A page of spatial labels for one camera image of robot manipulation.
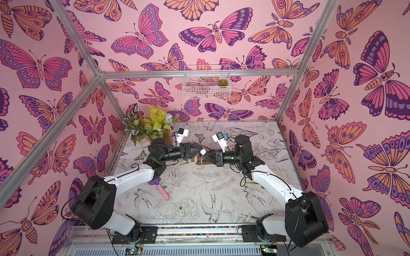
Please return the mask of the silver metal keychain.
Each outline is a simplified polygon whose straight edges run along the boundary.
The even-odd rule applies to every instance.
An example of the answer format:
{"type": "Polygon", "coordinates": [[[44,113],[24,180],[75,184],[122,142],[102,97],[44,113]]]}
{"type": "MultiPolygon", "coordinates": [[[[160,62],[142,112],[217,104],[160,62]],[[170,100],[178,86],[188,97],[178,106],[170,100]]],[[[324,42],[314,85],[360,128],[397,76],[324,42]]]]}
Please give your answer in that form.
{"type": "Polygon", "coordinates": [[[207,151],[203,148],[202,150],[200,150],[200,154],[201,154],[201,158],[200,158],[200,164],[203,165],[203,159],[204,156],[206,155],[207,151]]]}

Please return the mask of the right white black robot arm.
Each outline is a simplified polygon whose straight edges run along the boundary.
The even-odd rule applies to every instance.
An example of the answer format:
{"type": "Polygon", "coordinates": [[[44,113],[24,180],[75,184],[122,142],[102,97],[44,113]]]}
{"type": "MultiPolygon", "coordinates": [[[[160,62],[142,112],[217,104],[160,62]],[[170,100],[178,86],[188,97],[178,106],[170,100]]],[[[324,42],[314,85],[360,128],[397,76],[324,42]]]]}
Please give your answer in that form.
{"type": "Polygon", "coordinates": [[[233,151],[203,149],[201,156],[217,167],[234,165],[245,178],[261,185],[282,204],[285,210],[283,219],[267,214],[257,220],[256,230],[261,239],[269,235],[288,236],[296,246],[304,247],[329,231],[315,193],[303,192],[275,174],[262,159],[254,155],[248,136],[238,135],[234,140],[233,151]]]}

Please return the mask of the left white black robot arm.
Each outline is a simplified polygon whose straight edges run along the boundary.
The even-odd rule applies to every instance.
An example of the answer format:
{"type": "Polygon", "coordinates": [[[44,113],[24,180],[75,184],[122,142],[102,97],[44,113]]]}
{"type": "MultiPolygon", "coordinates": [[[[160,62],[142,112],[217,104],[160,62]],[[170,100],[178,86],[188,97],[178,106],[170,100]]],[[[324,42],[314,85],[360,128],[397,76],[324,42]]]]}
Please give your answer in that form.
{"type": "Polygon", "coordinates": [[[142,236],[141,224],[114,210],[117,197],[139,184],[159,178],[167,167],[167,161],[189,160],[206,153],[201,145],[182,143],[172,147],[161,138],[153,140],[148,151],[147,159],[139,167],[119,175],[89,178],[69,207],[74,215],[94,230],[112,230],[128,238],[131,243],[137,242],[142,236]]]}

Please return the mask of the wooden watch stand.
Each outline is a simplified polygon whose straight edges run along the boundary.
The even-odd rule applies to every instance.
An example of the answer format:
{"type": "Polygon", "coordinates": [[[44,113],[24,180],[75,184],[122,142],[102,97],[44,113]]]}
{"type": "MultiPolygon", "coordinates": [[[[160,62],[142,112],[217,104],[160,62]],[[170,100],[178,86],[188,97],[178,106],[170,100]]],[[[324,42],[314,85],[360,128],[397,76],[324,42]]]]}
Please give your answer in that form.
{"type": "Polygon", "coordinates": [[[201,165],[200,164],[200,159],[192,159],[192,158],[190,158],[190,159],[188,159],[188,160],[186,160],[188,163],[195,163],[196,165],[201,165]]]}

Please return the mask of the amber vase with plants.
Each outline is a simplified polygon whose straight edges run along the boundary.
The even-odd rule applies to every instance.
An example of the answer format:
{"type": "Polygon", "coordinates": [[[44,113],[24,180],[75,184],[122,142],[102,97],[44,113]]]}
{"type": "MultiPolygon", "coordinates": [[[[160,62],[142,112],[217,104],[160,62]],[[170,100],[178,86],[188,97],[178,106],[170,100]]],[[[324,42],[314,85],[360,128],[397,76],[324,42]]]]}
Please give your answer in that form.
{"type": "Polygon", "coordinates": [[[134,144],[145,137],[150,140],[164,138],[179,120],[179,114],[171,114],[154,106],[149,106],[145,116],[137,104],[130,105],[122,120],[125,133],[129,133],[134,144]]]}

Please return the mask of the purple pink toy shovel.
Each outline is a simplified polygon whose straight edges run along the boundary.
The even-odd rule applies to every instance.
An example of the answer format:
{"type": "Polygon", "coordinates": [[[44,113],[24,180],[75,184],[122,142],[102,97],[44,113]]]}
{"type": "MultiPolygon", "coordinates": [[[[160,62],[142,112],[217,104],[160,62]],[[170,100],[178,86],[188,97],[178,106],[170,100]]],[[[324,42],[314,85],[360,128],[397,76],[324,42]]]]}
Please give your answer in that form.
{"type": "Polygon", "coordinates": [[[165,201],[169,201],[170,200],[170,196],[169,194],[164,190],[164,188],[161,186],[160,184],[161,182],[161,178],[157,177],[151,181],[148,182],[149,185],[151,186],[156,186],[157,189],[159,190],[160,194],[163,196],[165,201]]]}

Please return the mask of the small succulent plant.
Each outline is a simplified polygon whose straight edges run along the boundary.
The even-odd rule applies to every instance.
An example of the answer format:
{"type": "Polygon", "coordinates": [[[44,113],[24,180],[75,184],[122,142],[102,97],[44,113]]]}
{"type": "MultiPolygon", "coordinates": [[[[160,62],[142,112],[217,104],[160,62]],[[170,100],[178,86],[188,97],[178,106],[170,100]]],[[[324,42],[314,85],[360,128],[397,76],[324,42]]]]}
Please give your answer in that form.
{"type": "Polygon", "coordinates": [[[226,86],[229,85],[229,80],[228,79],[220,79],[220,80],[218,80],[217,85],[220,86],[220,87],[226,87],[226,86]]]}

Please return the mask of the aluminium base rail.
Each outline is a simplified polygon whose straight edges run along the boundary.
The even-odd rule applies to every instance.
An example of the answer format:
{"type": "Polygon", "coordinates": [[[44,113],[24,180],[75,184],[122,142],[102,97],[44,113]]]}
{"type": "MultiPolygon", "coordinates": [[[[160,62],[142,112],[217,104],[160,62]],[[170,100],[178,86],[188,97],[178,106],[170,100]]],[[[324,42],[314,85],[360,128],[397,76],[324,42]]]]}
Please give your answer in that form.
{"type": "Polygon", "coordinates": [[[329,235],[304,247],[289,237],[262,240],[255,224],[145,225],[142,240],[129,244],[113,231],[72,228],[61,256],[337,256],[329,235]]]}

